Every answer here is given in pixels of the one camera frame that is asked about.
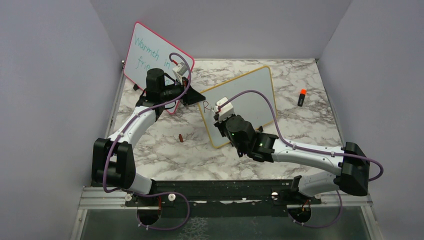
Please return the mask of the yellow framed whiteboard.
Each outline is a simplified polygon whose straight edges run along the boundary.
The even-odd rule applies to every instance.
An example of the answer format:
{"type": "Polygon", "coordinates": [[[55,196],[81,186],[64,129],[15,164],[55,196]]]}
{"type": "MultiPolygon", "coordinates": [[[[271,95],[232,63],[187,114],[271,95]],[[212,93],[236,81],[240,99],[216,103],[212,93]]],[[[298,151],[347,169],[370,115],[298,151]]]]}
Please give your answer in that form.
{"type": "Polygon", "coordinates": [[[211,145],[218,149],[228,144],[227,137],[222,137],[218,128],[214,126],[213,107],[216,102],[226,97],[227,99],[245,92],[255,90],[258,93],[248,92],[230,103],[236,115],[241,115],[249,121],[255,129],[272,124],[272,113],[277,114],[276,98],[272,73],[269,66],[262,66],[238,77],[217,84],[201,92],[205,101],[198,104],[211,145]]]}

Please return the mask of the red marker cap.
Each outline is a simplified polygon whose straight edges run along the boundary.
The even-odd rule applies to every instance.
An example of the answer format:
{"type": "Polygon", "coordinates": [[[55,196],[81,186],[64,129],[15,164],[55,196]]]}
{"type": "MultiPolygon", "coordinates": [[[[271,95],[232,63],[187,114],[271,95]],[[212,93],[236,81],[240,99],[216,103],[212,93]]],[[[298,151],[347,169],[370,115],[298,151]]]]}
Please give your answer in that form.
{"type": "Polygon", "coordinates": [[[179,141],[180,141],[181,143],[183,143],[183,142],[184,142],[184,139],[183,139],[182,134],[179,134],[179,135],[178,135],[178,139],[179,139],[179,141]]]}

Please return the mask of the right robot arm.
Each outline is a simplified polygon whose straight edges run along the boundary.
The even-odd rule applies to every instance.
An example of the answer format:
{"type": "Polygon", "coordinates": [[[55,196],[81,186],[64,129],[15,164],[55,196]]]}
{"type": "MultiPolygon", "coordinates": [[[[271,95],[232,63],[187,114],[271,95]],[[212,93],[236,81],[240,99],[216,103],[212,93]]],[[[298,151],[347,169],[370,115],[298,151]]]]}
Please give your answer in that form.
{"type": "Polygon", "coordinates": [[[321,170],[293,179],[288,196],[296,204],[317,194],[337,190],[360,197],[368,194],[370,164],[356,143],[347,142],[345,147],[334,147],[334,153],[326,154],[325,147],[316,145],[308,145],[308,150],[300,149],[296,144],[289,146],[275,134],[256,131],[240,115],[232,114],[220,120],[215,114],[213,119],[213,125],[230,140],[239,157],[248,156],[260,163],[295,163],[321,170]]]}

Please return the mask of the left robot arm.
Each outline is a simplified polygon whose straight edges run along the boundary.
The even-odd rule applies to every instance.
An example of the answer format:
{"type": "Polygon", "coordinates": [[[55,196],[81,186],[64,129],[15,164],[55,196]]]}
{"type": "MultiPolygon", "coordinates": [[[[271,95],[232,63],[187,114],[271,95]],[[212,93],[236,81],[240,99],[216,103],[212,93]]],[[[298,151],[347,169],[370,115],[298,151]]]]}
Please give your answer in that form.
{"type": "Polygon", "coordinates": [[[178,64],[172,71],[175,78],[167,85],[165,79],[169,74],[160,68],[148,70],[146,87],[131,116],[112,135],[94,142],[91,178],[102,184],[106,193],[117,190],[138,193],[138,199],[147,206],[157,200],[157,191],[152,188],[154,181],[137,173],[133,148],[168,104],[181,101],[190,106],[206,99],[191,87],[190,78],[184,76],[190,72],[185,64],[178,64]]]}

